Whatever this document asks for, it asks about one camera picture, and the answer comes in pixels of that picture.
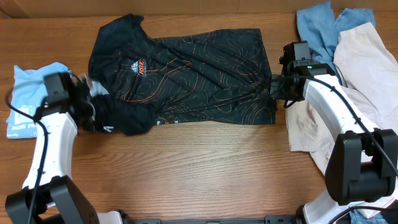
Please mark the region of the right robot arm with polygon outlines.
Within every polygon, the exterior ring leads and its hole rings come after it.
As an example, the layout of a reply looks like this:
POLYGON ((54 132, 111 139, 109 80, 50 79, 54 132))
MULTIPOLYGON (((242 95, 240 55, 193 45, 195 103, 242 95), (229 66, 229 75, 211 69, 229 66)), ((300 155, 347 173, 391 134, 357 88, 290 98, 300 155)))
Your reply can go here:
POLYGON ((320 115, 335 145, 325 171, 326 189, 294 215, 268 215, 265 223, 336 223, 355 209, 391 196, 397 180, 397 134, 380 129, 346 96, 331 67, 311 58, 308 42, 283 48, 280 75, 270 96, 284 108, 307 101, 320 115))

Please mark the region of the black orange patterned t-shirt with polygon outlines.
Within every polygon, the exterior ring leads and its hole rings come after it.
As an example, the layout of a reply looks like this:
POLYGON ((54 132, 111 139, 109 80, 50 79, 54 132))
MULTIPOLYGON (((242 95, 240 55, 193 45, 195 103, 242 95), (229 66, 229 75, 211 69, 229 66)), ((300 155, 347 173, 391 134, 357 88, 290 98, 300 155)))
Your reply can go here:
POLYGON ((259 29, 150 38, 142 16, 101 27, 90 57, 92 129, 126 135, 162 124, 274 124, 271 68, 259 29))

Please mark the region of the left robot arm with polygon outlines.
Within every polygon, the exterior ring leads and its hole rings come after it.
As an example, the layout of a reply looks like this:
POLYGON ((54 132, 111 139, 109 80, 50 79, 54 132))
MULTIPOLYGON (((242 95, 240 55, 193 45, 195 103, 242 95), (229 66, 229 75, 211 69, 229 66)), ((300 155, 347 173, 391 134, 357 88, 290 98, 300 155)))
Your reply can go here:
POLYGON ((73 143, 80 121, 92 121, 88 85, 69 73, 44 77, 47 96, 32 120, 37 138, 30 171, 21 191, 8 195, 13 223, 122 223, 118 211, 96 212, 72 181, 73 143))

